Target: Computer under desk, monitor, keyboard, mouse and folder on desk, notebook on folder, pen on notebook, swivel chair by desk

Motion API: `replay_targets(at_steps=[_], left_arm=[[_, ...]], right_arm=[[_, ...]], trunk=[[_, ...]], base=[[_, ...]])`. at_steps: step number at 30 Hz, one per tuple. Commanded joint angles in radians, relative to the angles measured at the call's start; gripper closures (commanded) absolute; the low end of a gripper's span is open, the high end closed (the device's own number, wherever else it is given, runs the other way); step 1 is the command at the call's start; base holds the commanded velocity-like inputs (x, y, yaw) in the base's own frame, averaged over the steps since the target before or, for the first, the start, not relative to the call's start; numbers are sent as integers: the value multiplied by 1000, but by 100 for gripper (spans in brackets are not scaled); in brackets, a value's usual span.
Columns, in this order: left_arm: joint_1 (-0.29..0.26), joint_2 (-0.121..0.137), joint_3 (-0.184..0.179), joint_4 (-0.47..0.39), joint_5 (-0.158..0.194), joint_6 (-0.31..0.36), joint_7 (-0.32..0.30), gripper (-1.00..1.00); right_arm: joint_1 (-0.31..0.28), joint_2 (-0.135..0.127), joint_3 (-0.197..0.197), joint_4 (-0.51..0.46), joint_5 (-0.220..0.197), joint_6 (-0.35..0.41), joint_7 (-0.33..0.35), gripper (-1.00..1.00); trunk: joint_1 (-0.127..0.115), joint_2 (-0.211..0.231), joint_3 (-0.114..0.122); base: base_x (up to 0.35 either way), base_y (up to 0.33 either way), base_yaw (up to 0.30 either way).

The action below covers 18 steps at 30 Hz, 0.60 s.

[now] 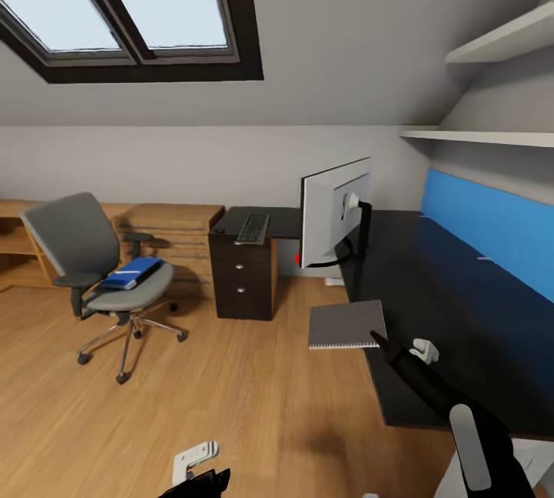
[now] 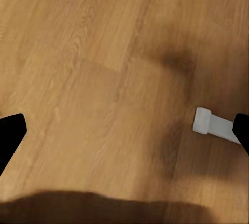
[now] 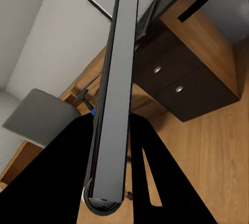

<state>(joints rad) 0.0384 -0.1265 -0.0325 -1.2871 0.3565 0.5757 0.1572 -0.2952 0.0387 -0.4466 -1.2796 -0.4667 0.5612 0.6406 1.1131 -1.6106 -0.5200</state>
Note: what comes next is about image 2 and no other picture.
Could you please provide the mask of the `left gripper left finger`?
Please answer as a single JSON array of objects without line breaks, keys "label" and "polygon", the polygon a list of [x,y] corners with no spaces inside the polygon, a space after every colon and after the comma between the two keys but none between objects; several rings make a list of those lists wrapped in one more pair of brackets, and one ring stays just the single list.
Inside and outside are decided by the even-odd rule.
[{"label": "left gripper left finger", "polygon": [[0,119],[0,175],[27,133],[22,113]]}]

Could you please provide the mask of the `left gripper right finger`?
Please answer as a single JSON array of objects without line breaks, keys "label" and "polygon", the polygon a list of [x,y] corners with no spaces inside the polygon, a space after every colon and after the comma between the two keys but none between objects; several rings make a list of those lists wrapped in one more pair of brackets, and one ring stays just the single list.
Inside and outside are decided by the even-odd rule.
[{"label": "left gripper right finger", "polygon": [[237,113],[232,131],[249,155],[249,115]]}]

